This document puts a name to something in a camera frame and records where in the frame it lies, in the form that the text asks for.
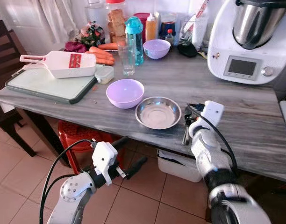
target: kitchen counter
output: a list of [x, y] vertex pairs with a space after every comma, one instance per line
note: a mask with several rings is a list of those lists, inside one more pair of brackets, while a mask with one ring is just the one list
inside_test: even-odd
[[[183, 113], [187, 103], [212, 100], [225, 105], [218, 128], [231, 145], [238, 167], [286, 181], [286, 127], [271, 87], [218, 79], [208, 70], [205, 59], [184, 57], [176, 49], [160, 60], [145, 57], [144, 64], [129, 77], [123, 76], [119, 57], [115, 58], [115, 77], [111, 82], [136, 79], [145, 87], [144, 98], [170, 98]], [[110, 104], [107, 87], [108, 84], [96, 84], [74, 105], [4, 88], [0, 91], [0, 102], [192, 156], [189, 146], [181, 144], [185, 131], [183, 116], [176, 126], [166, 130], [146, 128], [137, 122], [134, 108], [123, 110]]]

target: food processor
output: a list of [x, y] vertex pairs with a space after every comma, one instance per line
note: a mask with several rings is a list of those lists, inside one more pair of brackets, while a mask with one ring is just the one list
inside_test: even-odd
[[226, 0], [210, 36], [207, 63], [216, 77], [265, 84], [286, 65], [286, 0]]

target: white plastic bin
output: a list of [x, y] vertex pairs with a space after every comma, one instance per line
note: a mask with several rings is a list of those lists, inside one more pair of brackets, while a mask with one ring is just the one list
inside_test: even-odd
[[202, 179], [197, 170], [196, 160], [194, 159], [186, 158], [184, 156], [159, 149], [157, 152], [157, 163], [158, 168], [164, 173], [168, 173], [192, 182], [199, 182]]

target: blue water bottle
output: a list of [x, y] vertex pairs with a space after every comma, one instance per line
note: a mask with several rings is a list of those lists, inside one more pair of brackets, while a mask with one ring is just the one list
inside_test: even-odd
[[131, 16], [125, 22], [125, 25], [128, 45], [133, 45], [134, 48], [135, 65], [140, 65], [144, 62], [142, 43], [143, 24], [138, 17]]

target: purple bowl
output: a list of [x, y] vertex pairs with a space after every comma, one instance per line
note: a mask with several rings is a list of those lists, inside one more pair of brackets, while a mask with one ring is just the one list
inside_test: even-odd
[[157, 60], [168, 53], [170, 46], [171, 44], [168, 41], [155, 39], [146, 41], [143, 44], [143, 49], [148, 57]]
[[141, 102], [144, 86], [134, 79], [121, 79], [110, 84], [106, 94], [114, 106], [121, 109], [129, 109]]

